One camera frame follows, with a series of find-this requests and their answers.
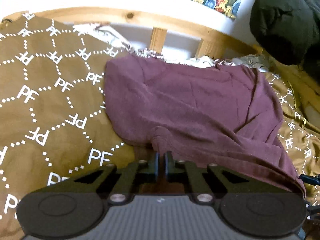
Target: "bed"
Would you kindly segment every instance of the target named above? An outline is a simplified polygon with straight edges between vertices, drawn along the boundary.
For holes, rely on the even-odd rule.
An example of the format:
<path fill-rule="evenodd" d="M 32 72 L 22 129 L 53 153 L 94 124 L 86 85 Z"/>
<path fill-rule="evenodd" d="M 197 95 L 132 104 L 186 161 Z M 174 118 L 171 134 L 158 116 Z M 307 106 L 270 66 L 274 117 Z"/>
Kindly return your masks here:
<path fill-rule="evenodd" d="M 0 68 L 10 65 L 11 69 L 14 64 L 20 64 L 23 61 L 25 65 L 23 67 L 20 64 L 17 75 L 12 76 L 13 72 L 10 72 L 12 70 L 0 75 L 0 78 L 5 77 L 11 80 L 10 85 L 3 82 L 0 85 L 0 100 L 4 100 L 0 102 L 0 112 L 6 109 L 5 106 L 8 104 L 13 105 L 7 108 L 5 114 L 0 114 L 0 123 L 3 124 L 1 128 L 8 128 L 9 126 L 5 124 L 12 121 L 14 123 L 12 127 L 30 129 L 30 134 L 25 136 L 25 131 L 10 127 L 9 136 L 3 136 L 0 141 L 0 178 L 2 180 L 0 181 L 0 223 L 3 225 L 0 229 L 1 239 L 19 239 L 23 236 L 16 220 L 15 208 L 19 200 L 28 192 L 57 183 L 73 175 L 81 175 L 105 162 L 113 162 L 118 167 L 124 167 L 134 160 L 133 147 L 126 145 L 114 133 L 108 117 L 103 115 L 103 86 L 99 85 L 104 75 L 103 62 L 116 56 L 126 55 L 127 51 L 124 48 L 113 46 L 107 47 L 106 50 L 105 43 L 96 41 L 89 35 L 81 35 L 81 31 L 72 28 L 72 25 L 63 23 L 73 25 L 129 23 L 152 27 L 148 49 L 158 54 L 161 54 L 168 30 L 185 33 L 201 39 L 194 58 L 208 56 L 221 59 L 221 61 L 216 61 L 216 64 L 222 64 L 227 49 L 242 56 L 263 52 L 263 49 L 258 46 L 249 46 L 206 26 L 142 11 L 77 7 L 34 14 L 23 11 L 4 17 L 4 19 L 9 21 L 3 22 L 7 26 L 0 30 L 2 34 L 0 45 L 1 42 L 14 38 L 16 33 L 21 31 L 18 27 L 11 27 L 13 25 L 9 22 L 19 23 L 20 26 L 25 26 L 25 29 L 32 30 L 32 34 L 22 32 L 22 35 L 19 35 L 21 39 L 12 42 L 11 45 L 20 46 L 22 51 L 28 50 L 30 54 L 35 54 L 35 60 L 42 60 L 42 66 L 49 64 L 43 63 L 44 60 L 50 59 L 53 70 L 45 70 L 37 79 L 32 79 L 35 71 L 29 69 L 26 64 L 31 58 L 28 57 L 28 54 L 24 55 L 22 51 L 17 50 L 15 53 L 20 53 L 20 58 L 15 57 L 15 54 L 12 54 L 10 58 L 0 58 Z M 64 33 L 67 38 L 58 39 L 56 30 L 60 31 L 60 35 Z M 37 47 L 35 40 L 29 41 L 30 37 L 34 39 L 36 35 L 47 32 L 52 34 L 45 45 L 48 48 L 51 46 L 50 51 Z M 67 46 L 66 41 L 72 41 L 75 47 Z M 81 44 L 86 50 L 79 49 L 77 52 Z M 67 61 L 61 66 L 58 55 L 62 54 Z M 85 71 L 72 70 L 71 64 L 85 66 Z M 50 73 L 50 78 L 42 80 L 45 75 L 48 75 L 46 71 Z M 284 122 L 278 138 L 287 149 L 299 174 L 311 176 L 319 174 L 320 141 L 317 129 L 307 122 L 301 111 L 296 109 L 294 91 L 291 85 L 276 73 L 276 69 L 274 73 L 271 70 L 266 72 L 265 76 L 277 94 L 284 111 Z M 25 85 L 27 81 L 29 83 L 32 81 L 37 90 L 33 90 L 30 85 Z M 53 88 L 59 88 L 61 91 L 55 94 Z M 37 103 L 34 97 L 39 94 L 45 99 Z M 20 97 L 28 104 L 15 100 Z M 64 111 L 68 113 L 67 116 L 64 112 L 56 112 L 55 105 L 52 103 L 55 99 L 60 102 L 62 97 L 65 101 Z M 88 100 L 88 106 L 81 107 L 77 98 Z M 51 117 L 44 116 L 44 111 L 51 111 Z M 17 122 L 19 118 L 25 119 L 24 123 Z M 67 131 L 57 132 L 66 127 L 69 127 Z M 58 135 L 50 139 L 49 132 Z M 105 137 L 109 137 L 109 142 L 103 140 Z M 308 201 L 317 204 L 320 201 L 320 195 L 318 197 L 320 188 L 317 186 L 306 186 L 306 188 Z"/>

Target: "white wall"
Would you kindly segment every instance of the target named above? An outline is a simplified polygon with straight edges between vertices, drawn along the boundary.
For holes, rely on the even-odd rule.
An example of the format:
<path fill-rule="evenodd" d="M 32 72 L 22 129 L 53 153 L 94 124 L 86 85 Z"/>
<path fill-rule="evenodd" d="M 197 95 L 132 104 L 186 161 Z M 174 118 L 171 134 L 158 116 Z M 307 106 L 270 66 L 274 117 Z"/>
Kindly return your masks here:
<path fill-rule="evenodd" d="M 249 28 L 251 7 L 254 0 L 242 0 L 238 17 L 231 20 L 223 14 L 191 0 L 0 0 L 0 18 L 14 12 L 28 10 L 30 13 L 56 8 L 99 6 L 139 10 L 167 15 L 205 25 L 225 34 L 231 35 L 247 44 L 256 44 Z M 146 47 L 149 42 L 150 29 L 116 26 L 129 41 L 138 47 Z M 163 53 L 168 57 L 183 55 L 193 56 L 199 39 L 177 35 L 169 31 Z"/>

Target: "black fabric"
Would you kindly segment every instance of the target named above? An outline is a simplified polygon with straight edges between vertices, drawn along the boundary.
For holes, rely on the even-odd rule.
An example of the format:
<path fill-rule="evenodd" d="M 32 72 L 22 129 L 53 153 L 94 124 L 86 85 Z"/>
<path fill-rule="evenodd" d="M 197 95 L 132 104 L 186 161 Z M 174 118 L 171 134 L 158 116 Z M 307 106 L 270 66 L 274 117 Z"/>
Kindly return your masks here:
<path fill-rule="evenodd" d="M 318 81 L 320 0 L 255 0 L 250 29 L 260 45 L 286 65 L 300 64 Z"/>

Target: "round black wheel cover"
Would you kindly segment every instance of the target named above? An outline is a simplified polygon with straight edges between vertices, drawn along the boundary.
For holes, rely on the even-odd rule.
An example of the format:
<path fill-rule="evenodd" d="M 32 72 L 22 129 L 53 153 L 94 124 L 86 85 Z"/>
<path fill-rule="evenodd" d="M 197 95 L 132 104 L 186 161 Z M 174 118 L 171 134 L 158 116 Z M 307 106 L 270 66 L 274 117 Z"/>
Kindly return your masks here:
<path fill-rule="evenodd" d="M 41 238 L 79 235 L 92 227 L 102 212 L 102 200 L 96 193 L 30 193 L 17 207 L 24 233 Z"/>
<path fill-rule="evenodd" d="M 221 200 L 223 218 L 237 230 L 259 237 L 281 237 L 301 228 L 307 209 L 296 194 L 226 194 Z"/>

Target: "wood knot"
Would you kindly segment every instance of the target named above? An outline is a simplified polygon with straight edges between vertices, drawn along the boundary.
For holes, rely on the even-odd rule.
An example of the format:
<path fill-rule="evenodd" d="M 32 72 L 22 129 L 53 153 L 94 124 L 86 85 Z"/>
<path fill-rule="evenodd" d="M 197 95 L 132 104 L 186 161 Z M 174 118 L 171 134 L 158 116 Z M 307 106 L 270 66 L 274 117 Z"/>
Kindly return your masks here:
<path fill-rule="evenodd" d="M 134 17 L 134 13 L 128 13 L 128 14 L 127 14 L 127 18 L 128 18 L 128 19 L 132 19 L 133 17 Z"/>

